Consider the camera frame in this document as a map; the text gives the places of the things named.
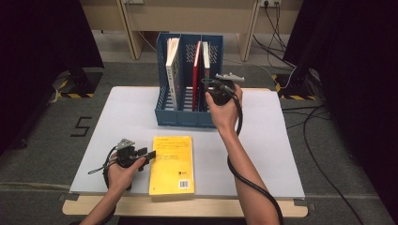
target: gray mat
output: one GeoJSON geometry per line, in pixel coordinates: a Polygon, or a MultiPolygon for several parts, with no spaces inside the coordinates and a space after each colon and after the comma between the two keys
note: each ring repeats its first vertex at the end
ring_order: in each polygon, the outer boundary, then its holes
{"type": "MultiPolygon", "coordinates": [[[[268,69],[271,73],[286,72],[268,69]]],[[[223,72],[244,76],[246,82],[242,87],[275,89],[272,79],[260,67],[224,66],[223,72]]],[[[80,218],[64,216],[58,196],[68,192],[110,90],[119,85],[159,85],[157,65],[105,63],[104,75],[94,97],[58,99],[42,113],[29,135],[28,146],[8,150],[0,157],[0,182],[3,184],[0,185],[0,224],[68,224],[80,218]],[[80,126],[89,127],[85,135],[85,128],[76,128],[82,117],[90,117],[80,122],[80,126]],[[49,184],[49,187],[28,189],[26,183],[49,184]]],[[[281,100],[283,108],[322,103],[321,100],[281,100]]],[[[328,109],[319,111],[326,112],[319,116],[329,118],[328,109]]],[[[285,113],[284,117],[286,126],[291,127],[302,123],[306,115],[285,113]]],[[[302,124],[289,128],[288,136],[308,196],[307,203],[314,205],[314,210],[306,218],[287,219],[286,224],[357,224],[352,212],[316,168],[305,145],[302,128],[302,124]]],[[[306,135],[319,165],[347,196],[365,224],[393,224],[362,168],[350,158],[349,149],[334,122],[313,118],[307,125],[306,135]]]]}

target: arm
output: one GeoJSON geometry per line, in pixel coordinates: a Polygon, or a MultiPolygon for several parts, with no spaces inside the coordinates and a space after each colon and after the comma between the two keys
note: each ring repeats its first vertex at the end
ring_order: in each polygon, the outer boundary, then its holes
{"type": "MultiPolygon", "coordinates": [[[[237,85],[236,88],[241,105],[242,90],[237,85]]],[[[222,137],[232,165],[240,175],[267,190],[235,132],[235,123],[237,122],[235,102],[230,100],[227,104],[218,106],[213,102],[209,93],[206,93],[206,100],[211,118],[222,137]]],[[[239,202],[248,224],[279,224],[276,209],[265,196],[236,178],[235,184],[239,202]]]]}
{"type": "Polygon", "coordinates": [[[117,163],[109,167],[109,189],[101,201],[84,218],[81,225],[98,224],[103,221],[116,207],[126,188],[131,184],[134,172],[145,162],[139,158],[128,168],[122,168],[117,163]]]}

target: book cover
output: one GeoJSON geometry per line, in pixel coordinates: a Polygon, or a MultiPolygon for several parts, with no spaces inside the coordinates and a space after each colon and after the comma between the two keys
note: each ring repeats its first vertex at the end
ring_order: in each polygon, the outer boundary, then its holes
{"type": "MultiPolygon", "coordinates": [[[[202,58],[203,58],[203,79],[210,79],[210,48],[209,48],[210,43],[207,41],[202,41],[202,58]]],[[[208,89],[208,84],[202,84],[201,88],[201,94],[200,94],[200,100],[201,100],[201,111],[202,112],[207,112],[207,103],[206,103],[206,98],[205,98],[205,92],[208,89]]]]}
{"type": "Polygon", "coordinates": [[[169,81],[170,96],[173,102],[174,110],[178,110],[179,102],[179,79],[178,74],[178,43],[179,38],[173,37],[167,39],[167,80],[169,81]]]}
{"type": "Polygon", "coordinates": [[[149,195],[193,194],[191,136],[155,137],[153,150],[149,195]]]}
{"type": "Polygon", "coordinates": [[[198,40],[196,45],[195,59],[193,61],[193,73],[192,73],[192,111],[196,111],[196,96],[198,95],[198,81],[199,81],[199,58],[201,50],[201,41],[198,40]]]}

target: finger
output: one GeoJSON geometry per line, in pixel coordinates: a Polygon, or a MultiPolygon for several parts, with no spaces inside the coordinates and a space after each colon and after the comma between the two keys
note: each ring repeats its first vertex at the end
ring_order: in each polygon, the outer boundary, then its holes
{"type": "Polygon", "coordinates": [[[108,168],[111,168],[112,165],[116,164],[116,162],[109,162],[108,163],[108,168]]]}
{"type": "Polygon", "coordinates": [[[210,95],[210,93],[206,92],[205,95],[206,95],[207,105],[208,106],[213,105],[214,104],[214,100],[213,100],[213,97],[210,95]]]}
{"type": "Polygon", "coordinates": [[[131,166],[129,166],[129,171],[135,172],[138,168],[140,168],[145,163],[145,157],[138,158],[131,166]]]}
{"type": "Polygon", "coordinates": [[[114,163],[114,162],[116,162],[116,160],[117,160],[117,153],[113,153],[113,154],[109,157],[108,163],[109,163],[109,164],[114,163]]]}
{"type": "Polygon", "coordinates": [[[235,95],[237,95],[237,98],[239,99],[239,104],[242,106],[242,99],[243,99],[243,91],[240,88],[239,85],[235,84],[236,92],[235,95]]]}

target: red book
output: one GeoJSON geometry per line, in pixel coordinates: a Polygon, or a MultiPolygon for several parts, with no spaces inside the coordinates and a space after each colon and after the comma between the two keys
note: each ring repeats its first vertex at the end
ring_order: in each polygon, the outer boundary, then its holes
{"type": "Polygon", "coordinates": [[[192,74],[192,111],[196,111],[196,96],[198,90],[198,76],[199,76],[199,57],[200,57],[201,41],[198,40],[196,45],[195,60],[193,61],[193,74],[192,74]]]}

